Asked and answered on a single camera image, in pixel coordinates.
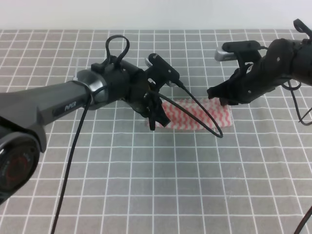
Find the white grid line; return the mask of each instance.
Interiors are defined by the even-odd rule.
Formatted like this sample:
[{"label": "white grid line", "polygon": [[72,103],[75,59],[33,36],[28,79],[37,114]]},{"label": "white grid line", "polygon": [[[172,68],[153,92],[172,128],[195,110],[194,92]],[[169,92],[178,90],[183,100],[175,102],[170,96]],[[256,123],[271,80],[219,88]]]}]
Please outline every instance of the white grid line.
[{"label": "white grid line", "polygon": [[[137,49],[137,57],[139,53],[139,43]],[[132,162],[133,162],[133,148],[134,148],[134,139],[135,139],[135,119],[136,113],[133,111],[133,128],[132,128],[132,147],[131,147],[131,161],[130,161],[130,179],[129,179],[129,193],[128,193],[128,213],[127,213],[127,227],[126,227],[126,234],[129,233],[129,214],[130,214],[130,194],[131,194],[131,180],[132,180]]]},{"label": "white grid line", "polygon": [[307,105],[307,103],[306,103],[306,101],[305,101],[305,97],[303,96],[303,94],[302,94],[302,92],[301,92],[301,89],[299,89],[299,92],[300,92],[300,94],[301,94],[301,97],[302,97],[302,99],[303,99],[303,102],[304,102],[305,106],[307,107],[307,110],[309,110],[309,107],[308,107],[308,105]]},{"label": "white grid line", "polygon": [[[222,74],[223,74],[223,76],[224,76],[224,71],[223,71],[222,63],[221,63],[221,69],[222,69]],[[252,200],[251,200],[251,197],[250,197],[249,187],[248,187],[248,183],[247,183],[247,179],[246,179],[245,168],[244,168],[244,164],[243,164],[243,159],[242,159],[242,155],[241,155],[241,151],[240,151],[240,146],[239,146],[238,137],[237,137],[237,134],[236,134],[236,127],[235,127],[235,122],[234,122],[234,121],[233,121],[233,127],[234,127],[234,132],[235,132],[235,138],[236,138],[236,141],[237,141],[237,148],[238,148],[238,151],[239,151],[239,157],[240,157],[240,161],[241,161],[241,164],[242,164],[242,169],[243,169],[245,184],[246,184],[246,188],[247,188],[247,193],[248,193],[248,198],[249,198],[249,204],[250,204],[251,211],[252,211],[252,215],[253,215],[253,223],[254,223],[255,233],[258,234],[257,223],[256,223],[256,221],[255,221],[255,216],[254,216],[253,203],[252,203]]]},{"label": "white grid line", "polygon": [[[88,150],[88,157],[87,157],[87,162],[86,162],[86,167],[85,167],[85,172],[84,172],[84,177],[83,177],[83,182],[82,182],[82,188],[81,188],[81,194],[80,194],[80,199],[79,199],[79,206],[78,206],[77,215],[80,214],[80,209],[81,209],[81,203],[82,203],[82,197],[83,197],[83,191],[84,191],[84,185],[85,185],[85,178],[87,177],[87,171],[88,171],[88,165],[89,165],[89,159],[90,159],[90,152],[91,152],[91,144],[92,144],[92,139],[93,139],[94,127],[95,127],[95,124],[96,124],[96,119],[97,119],[97,110],[95,111],[95,114],[94,114],[92,133],[91,133],[91,139],[90,139],[90,146],[89,146],[89,150]],[[77,233],[78,222],[79,222],[79,216],[76,219],[74,234]]]},{"label": "white grid line", "polygon": [[[60,47],[60,43],[58,44],[58,49],[57,49],[57,51],[56,51],[56,53],[55,53],[55,56],[54,56],[52,65],[54,64],[54,62],[55,62],[55,60],[56,60],[56,54],[57,54],[57,52],[58,52],[58,50],[59,50],[59,47]],[[51,72],[52,72],[52,68],[53,68],[53,66],[51,66],[51,70],[50,70],[50,73],[49,73],[49,76],[48,76],[48,79],[47,79],[47,82],[46,82],[46,86],[48,85],[49,78],[50,78]],[[78,113],[78,110],[75,110],[75,119],[77,118],[77,113]],[[53,131],[54,125],[55,125],[55,122],[53,122],[53,124],[52,124],[51,132]],[[65,173],[65,169],[66,169],[66,165],[67,165],[66,159],[67,159],[68,156],[69,156],[69,152],[70,152],[70,148],[71,148],[71,140],[72,140],[72,137],[73,137],[73,134],[74,134],[74,129],[75,129],[75,125],[73,124],[72,131],[71,131],[71,134],[70,134],[70,137],[69,137],[68,146],[67,146],[68,148],[67,148],[66,155],[65,155],[65,158],[64,158],[64,166],[63,166],[63,169],[62,169],[61,178],[64,177],[64,173]],[[62,179],[59,181],[59,185],[58,185],[58,194],[60,193],[61,188],[62,188]],[[58,199],[55,199],[55,204],[54,204],[54,208],[53,208],[53,214],[55,214],[55,212],[56,212],[56,210],[57,210],[57,205],[58,205]],[[51,218],[49,230],[52,229],[53,221],[54,221],[54,219]]]},{"label": "white grid line", "polygon": [[[113,129],[115,129],[115,120],[116,120],[116,112],[117,112],[117,102],[115,103],[115,112],[114,112],[114,122],[113,122]],[[108,163],[108,169],[107,169],[107,178],[109,178],[109,172],[111,169],[111,159],[112,159],[112,150],[113,150],[113,140],[114,140],[114,134],[112,134],[112,141],[111,141],[111,147],[110,147],[110,153],[109,153],[109,163]],[[108,179],[106,180],[105,184],[105,197],[104,197],[104,203],[103,203],[103,211],[102,211],[102,219],[101,219],[101,228],[100,228],[100,234],[103,233],[104,228],[104,217],[105,217],[105,208],[106,208],[106,199],[107,199],[107,190],[108,190]]]},{"label": "white grid line", "polygon": [[[88,32],[83,32],[83,31],[80,31],[78,32],[78,30],[65,30],[65,34],[92,34],[93,32],[95,34],[107,34],[109,30],[87,30]],[[117,34],[117,33],[121,33],[122,30],[111,30],[112,33],[114,34]],[[129,34],[129,35],[138,35],[139,34],[139,30],[135,30],[137,31],[137,33],[133,33],[133,32],[126,32],[126,34]],[[164,30],[166,31],[167,33],[165,32],[162,32],[162,33],[156,33],[156,35],[169,35],[169,34],[173,34],[173,35],[183,35],[183,33],[178,33],[176,31],[183,31],[183,30]],[[203,35],[214,35],[214,33],[202,33],[201,31],[203,30],[197,30],[198,32],[197,33],[189,33],[187,32],[186,34],[187,35],[198,35],[198,34],[203,34]],[[3,32],[2,34],[15,34],[17,33],[17,31],[15,32]],[[47,30],[46,31],[42,31],[42,32],[37,32],[36,30],[34,31],[34,33],[36,34],[46,34],[47,33]],[[50,30],[50,33],[51,34],[60,34],[61,32],[59,32],[59,30]],[[229,30],[228,33],[220,33],[218,32],[217,34],[219,35],[229,35],[231,33],[231,30]],[[248,34],[260,34],[261,32],[247,32]],[[30,34],[30,32],[19,32],[18,34]],[[141,34],[146,34],[146,35],[152,35],[153,33],[150,33],[150,32],[141,32]],[[240,32],[240,33],[231,33],[233,35],[235,34],[244,34],[243,32]],[[275,33],[272,33],[272,32],[265,32],[265,34],[275,34]],[[279,34],[290,34],[289,32],[283,32],[283,33],[279,33]]]},{"label": "white grid line", "polygon": [[[29,42],[30,42],[30,38],[31,38],[33,32],[34,32],[34,31],[32,31],[32,33],[31,33],[31,35],[30,35],[30,37],[29,37],[28,43],[27,43],[27,45],[26,45],[26,48],[27,48],[27,46],[28,46],[28,44],[29,44]],[[24,54],[25,54],[25,51],[26,51],[26,49],[24,50],[23,55],[21,56],[21,58],[20,58],[20,60],[19,60],[19,64],[18,64],[18,66],[17,66],[17,68],[16,68],[16,70],[15,70],[15,72],[14,72],[13,78],[12,78],[12,80],[11,80],[11,83],[10,83],[8,89],[7,89],[7,92],[9,91],[10,86],[12,85],[12,82],[13,82],[13,80],[14,80],[15,74],[16,74],[18,68],[19,68],[19,65],[20,65],[20,63],[21,63],[21,60],[22,60],[22,58],[23,58],[23,56],[24,56]],[[39,174],[41,173],[42,168],[43,168],[43,164],[40,166]],[[36,181],[35,188],[34,188],[34,192],[33,192],[33,196],[32,196],[31,201],[30,201],[29,209],[28,209],[28,212],[27,212],[27,217],[26,217],[26,220],[25,220],[25,223],[24,223],[24,226],[23,226],[23,231],[22,231],[23,234],[24,234],[25,231],[26,231],[26,226],[27,226],[27,222],[28,222],[28,217],[29,217],[29,214],[30,214],[30,211],[31,211],[33,202],[34,202],[34,195],[36,194],[38,182],[39,182],[39,181]]]},{"label": "white grid line", "polygon": [[[15,36],[14,36],[14,38],[13,38],[11,44],[10,44],[10,48],[12,47],[12,45],[13,45],[15,39],[16,39],[17,34],[18,34],[18,31],[15,33]],[[5,58],[7,57],[8,54],[9,54],[9,50],[6,52]],[[3,66],[3,63],[4,63],[4,59],[3,59],[2,63],[0,64],[0,69],[1,69],[2,66]],[[12,82],[13,82],[13,78],[11,79],[11,82],[10,82],[10,84],[9,84],[9,87],[8,87],[8,89],[7,89],[7,92],[8,92],[8,90],[9,90],[10,85],[12,84]],[[6,201],[6,203],[5,203],[5,206],[4,206],[4,210],[3,210],[3,216],[2,216],[1,219],[0,219],[0,228],[1,228],[1,225],[2,225],[2,222],[3,222],[3,217],[4,217],[4,215],[5,215],[5,212],[6,212],[6,209],[7,209],[7,207],[8,207],[9,202],[10,202],[10,199],[7,199],[7,201]]]},{"label": "white grid line", "polygon": [[[266,95],[264,95],[264,98],[265,98],[265,100],[266,100],[266,102],[267,102],[267,105],[269,106],[269,102],[268,102],[268,100],[267,100],[267,98],[266,98]],[[279,133],[278,133],[278,130],[277,130],[277,127],[276,127],[275,120],[274,120],[274,118],[273,118],[273,114],[272,114],[272,112],[271,112],[270,109],[269,109],[269,111],[270,111],[271,117],[272,117],[272,119],[273,119],[275,131],[276,131],[276,133],[277,133],[278,142],[279,142],[280,146],[282,146],[282,142],[281,142],[281,139],[280,139],[280,137],[279,137]],[[292,186],[293,186],[295,195],[298,195],[298,194],[297,194],[296,187],[295,187],[294,182],[293,182],[293,178],[292,178],[291,171],[290,171],[290,169],[289,169],[289,165],[288,165],[288,163],[287,163],[287,159],[286,159],[286,156],[285,156],[284,148],[282,147],[281,150],[282,150],[282,154],[283,154],[284,160],[285,160],[285,162],[286,162],[286,167],[287,167],[288,173],[289,173],[290,178],[291,178],[291,182],[292,182]],[[298,202],[298,206],[299,206],[300,212],[304,215],[304,213],[303,213],[303,211],[302,211],[302,208],[301,208],[301,206],[300,206],[300,201],[299,201],[299,198],[298,198],[298,197],[297,197],[297,202]]]}]

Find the cloth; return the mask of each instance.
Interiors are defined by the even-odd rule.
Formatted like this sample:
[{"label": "cloth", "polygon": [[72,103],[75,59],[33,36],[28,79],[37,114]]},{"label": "cloth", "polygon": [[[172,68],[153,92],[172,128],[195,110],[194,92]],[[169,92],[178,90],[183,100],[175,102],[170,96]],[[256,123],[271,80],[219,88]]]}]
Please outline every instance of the cloth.
[{"label": "cloth", "polygon": [[[209,114],[212,115],[220,127],[227,127],[233,124],[230,107],[228,105],[221,106],[218,98],[213,98],[211,100],[208,98],[202,98],[198,101],[203,105],[203,107],[205,107]],[[212,120],[192,99],[181,99],[176,100],[175,102],[203,121],[209,128],[215,128]],[[171,120],[171,122],[165,128],[178,130],[205,129],[186,113],[179,110],[169,102],[163,101],[162,107],[167,117]],[[163,128],[163,126],[157,122],[156,127]]]}]

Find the black cable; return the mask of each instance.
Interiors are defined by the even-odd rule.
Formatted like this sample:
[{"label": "black cable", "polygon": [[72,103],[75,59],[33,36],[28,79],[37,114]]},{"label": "black cable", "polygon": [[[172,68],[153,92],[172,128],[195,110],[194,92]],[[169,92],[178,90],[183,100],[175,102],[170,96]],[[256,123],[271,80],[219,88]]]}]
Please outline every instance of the black cable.
[{"label": "black cable", "polygon": [[149,94],[155,95],[155,96],[159,96],[160,98],[166,100],[167,102],[171,103],[173,106],[175,106],[176,108],[178,108],[179,110],[183,111],[185,114],[187,114],[189,117],[191,117],[192,119],[194,119],[196,122],[198,122],[201,126],[203,126],[207,131],[209,131],[210,133],[212,133],[213,135],[215,135],[218,138],[223,138],[223,133],[219,127],[219,125],[217,124],[217,122],[214,120],[214,118],[208,113],[208,111],[196,100],[196,98],[194,99],[194,101],[199,104],[199,106],[203,109],[203,111],[210,117],[210,119],[213,121],[213,123],[215,124],[216,128],[219,131],[219,134],[216,133],[214,130],[212,130],[211,128],[209,128],[205,123],[203,123],[199,118],[197,118],[196,116],[194,116],[192,113],[190,113],[189,111],[185,110],[182,106],[180,106],[179,104],[177,104],[176,102],[172,101],[170,98],[164,96],[163,94],[151,91],[151,90],[147,90],[146,91]]},{"label": "black cable", "polygon": [[305,33],[310,39],[312,39],[312,30],[308,28],[300,19],[294,20],[293,25],[299,33]]},{"label": "black cable", "polygon": [[311,217],[311,215],[312,215],[312,206],[310,207],[310,209],[308,210],[306,215],[302,218],[298,227],[296,228],[296,231],[294,231],[293,234],[299,234],[301,232],[301,230],[303,229],[304,225],[306,225],[306,223],[309,220],[309,218]]},{"label": "black cable", "polygon": [[109,51],[109,43],[111,42],[111,40],[113,40],[113,39],[116,39],[116,38],[124,38],[125,40],[126,40],[126,42],[127,42],[127,44],[126,44],[126,48],[122,51],[122,53],[117,57],[117,60],[116,60],[116,62],[115,62],[115,65],[116,66],[119,66],[119,64],[120,64],[120,62],[121,62],[121,60],[123,59],[123,57],[125,57],[125,55],[128,53],[128,51],[129,51],[129,48],[130,48],[130,42],[129,42],[129,40],[125,37],[125,36],[123,36],[123,35],[114,35],[114,36],[111,36],[111,37],[109,37],[107,40],[106,40],[106,43],[105,43],[105,49],[106,49],[106,57],[107,57],[107,59],[108,59],[108,64],[110,64],[111,63],[111,52]]},{"label": "black cable", "polygon": [[187,88],[184,85],[181,86],[181,89],[183,89],[197,103],[197,105],[200,106],[200,108],[206,113],[206,115],[209,116],[209,118],[212,120],[212,122],[214,123],[215,127],[219,131],[219,135],[217,135],[216,132],[211,132],[211,133],[214,134],[216,137],[222,138],[223,137],[223,133],[222,133],[219,125],[217,124],[216,120],[211,116],[211,114],[209,114],[209,112],[205,109],[205,107],[202,106],[202,104],[193,96],[193,94],[191,94],[190,91],[187,90]]},{"label": "black cable", "polygon": [[260,50],[268,50],[268,47],[266,47],[266,46],[260,46]]},{"label": "black cable", "polygon": [[300,89],[300,87],[301,87],[301,82],[299,82],[299,84],[298,84],[296,87],[289,87],[289,86],[286,86],[285,84],[282,84],[282,87],[283,87],[284,89],[288,90],[288,91],[290,91],[290,90],[295,91],[295,90]]},{"label": "black cable", "polygon": [[57,227],[57,222],[58,222],[58,219],[59,219],[59,213],[60,213],[60,209],[62,207],[62,202],[63,202],[63,198],[64,198],[64,194],[65,194],[66,184],[67,184],[67,180],[68,180],[69,170],[70,170],[70,166],[71,166],[71,163],[72,163],[75,147],[76,147],[76,144],[77,144],[77,141],[78,141],[78,137],[79,137],[82,125],[83,125],[84,118],[87,115],[87,112],[88,112],[88,109],[90,107],[90,104],[91,104],[91,95],[88,97],[87,104],[86,104],[86,106],[84,108],[84,111],[82,113],[82,116],[81,116],[81,119],[80,119],[80,122],[79,122],[79,125],[78,125],[78,128],[77,128],[77,131],[76,131],[76,135],[75,135],[75,138],[74,138],[74,141],[73,141],[73,144],[72,144],[72,148],[70,150],[70,154],[69,154],[68,162],[67,162],[67,167],[66,167],[66,172],[65,172],[65,176],[64,176],[64,182],[63,182],[62,190],[61,190],[61,193],[60,193],[60,197],[59,197],[59,201],[58,201],[58,208],[57,208],[57,211],[55,213],[51,234],[55,233],[55,229]]},{"label": "black cable", "polygon": [[101,92],[101,91],[103,91],[103,90],[105,90],[105,89],[107,89],[107,86],[103,86],[103,87],[101,87],[101,88],[95,90],[95,91],[93,92],[93,96],[95,96],[96,94],[98,94],[99,92]]},{"label": "black cable", "polygon": [[298,103],[297,103],[297,100],[296,100],[296,96],[294,95],[294,88],[292,87],[292,84],[290,81],[287,81],[288,83],[288,90],[291,92],[291,95],[292,95],[292,99],[293,99],[293,103],[294,103],[294,107],[296,109],[296,113],[297,113],[297,116],[298,116],[298,119],[299,119],[299,122],[302,123],[304,126],[309,126],[312,124],[312,121],[311,122],[308,122],[308,123],[305,123],[303,121],[304,117],[308,115],[308,113],[310,113],[312,111],[312,108],[310,108],[305,114],[303,117],[301,117],[301,114],[299,112],[299,108],[298,108]]}]

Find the white wall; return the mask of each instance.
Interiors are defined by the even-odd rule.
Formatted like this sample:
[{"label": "white wall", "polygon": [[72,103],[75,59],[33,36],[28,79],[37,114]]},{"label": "white wall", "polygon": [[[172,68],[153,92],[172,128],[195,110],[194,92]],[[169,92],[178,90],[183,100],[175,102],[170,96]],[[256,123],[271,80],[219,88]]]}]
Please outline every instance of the white wall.
[{"label": "white wall", "polygon": [[293,28],[311,12],[312,0],[0,0],[0,28]]}]

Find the gray grid surface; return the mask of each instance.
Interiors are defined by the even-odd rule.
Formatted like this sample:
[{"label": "gray grid surface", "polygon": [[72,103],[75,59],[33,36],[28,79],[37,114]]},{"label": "gray grid surface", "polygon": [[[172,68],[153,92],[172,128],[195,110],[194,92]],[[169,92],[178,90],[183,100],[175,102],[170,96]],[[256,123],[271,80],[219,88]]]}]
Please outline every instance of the gray grid surface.
[{"label": "gray grid surface", "polygon": [[[112,34],[131,41],[126,60],[144,69],[156,52],[196,97],[233,73],[214,61],[231,40],[302,39],[293,30],[4,30],[0,92],[71,80],[102,62]],[[123,43],[111,42],[118,55]],[[178,88],[161,93],[184,98]],[[295,92],[300,111],[312,90]],[[82,109],[47,126],[48,149],[30,181],[0,206],[1,234],[47,234]],[[204,131],[157,129],[122,102],[89,111],[75,151],[58,234],[290,234],[312,205],[312,128],[297,123],[288,91],[232,107],[224,138]],[[303,233],[312,233],[312,222]]]}]

